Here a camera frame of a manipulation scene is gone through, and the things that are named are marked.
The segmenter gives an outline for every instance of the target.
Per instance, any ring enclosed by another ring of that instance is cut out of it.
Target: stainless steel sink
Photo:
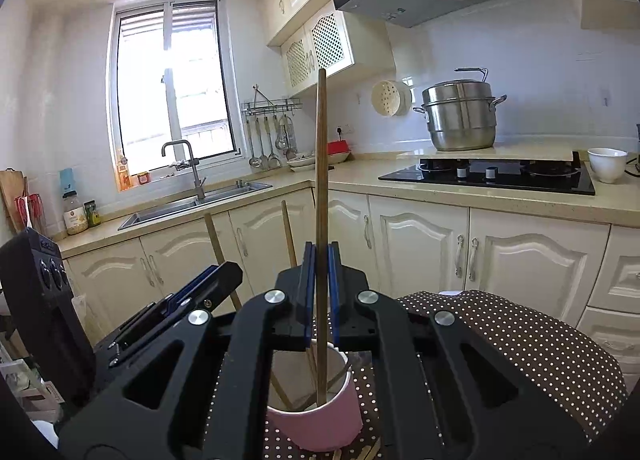
[[[120,231],[121,229],[126,229],[127,227],[133,227],[135,225],[142,224],[144,222],[149,222],[150,220],[157,220],[159,218],[164,218],[165,216],[169,216],[175,213],[188,211],[189,209],[194,209],[195,207],[201,205],[211,204],[213,202],[225,200],[234,196],[245,195],[253,191],[260,191],[261,189],[267,189],[268,187],[271,187],[271,184],[236,180],[235,185],[221,187],[220,189],[214,189],[213,191],[210,191],[205,195],[204,200],[198,200],[196,197],[191,197],[185,198],[183,200],[176,200],[175,202],[169,202],[168,204],[160,205],[158,207],[151,207],[149,209],[138,211],[137,213],[131,215],[124,222],[124,224],[118,227],[118,231]]]

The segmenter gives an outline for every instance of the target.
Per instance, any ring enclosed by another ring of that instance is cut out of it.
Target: stainless steel pot
[[[431,142],[441,151],[489,148],[495,141],[495,107],[507,99],[495,98],[486,82],[485,68],[457,68],[456,72],[482,72],[484,79],[458,79],[438,83],[424,92],[422,108]]]

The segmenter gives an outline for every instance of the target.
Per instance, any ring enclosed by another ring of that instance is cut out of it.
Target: window
[[[112,116],[116,151],[141,173],[194,156],[238,155],[220,49],[218,2],[166,3],[116,15]]]

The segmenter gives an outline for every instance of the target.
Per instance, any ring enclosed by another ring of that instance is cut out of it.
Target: pink paper cup
[[[332,379],[347,362],[347,356],[327,343],[327,378]],[[271,370],[295,406],[313,391],[304,352],[275,352]],[[267,416],[271,424],[301,449],[323,452],[349,445],[362,429],[358,394],[351,370],[327,390],[327,403],[320,408],[292,413],[270,388]]]

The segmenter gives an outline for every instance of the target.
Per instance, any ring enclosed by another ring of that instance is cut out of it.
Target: pot handle
[[[495,98],[493,101],[491,101],[491,103],[489,103],[489,110],[491,110],[492,112],[495,112],[495,108],[500,103],[504,103],[505,101],[507,101],[506,95],[501,95],[500,97]]]
[[[486,82],[486,78],[489,75],[488,68],[481,68],[479,66],[470,66],[465,68],[455,68],[453,72],[482,72],[484,78],[482,78],[482,82]]]
[[[424,116],[424,118],[427,120],[427,122],[430,122],[429,121],[429,113],[427,112],[426,108],[421,108],[421,107],[418,107],[418,106],[414,106],[414,112],[422,114]]]

